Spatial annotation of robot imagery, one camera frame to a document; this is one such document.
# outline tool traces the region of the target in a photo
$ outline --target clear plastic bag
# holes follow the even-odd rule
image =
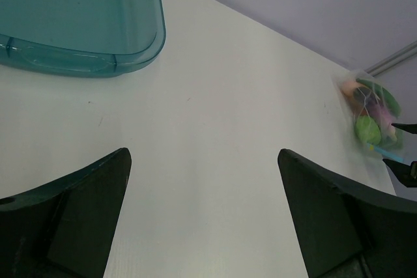
[[[340,89],[353,113],[357,138],[368,150],[403,161],[403,132],[392,126],[401,114],[397,100],[365,72],[352,72]]]

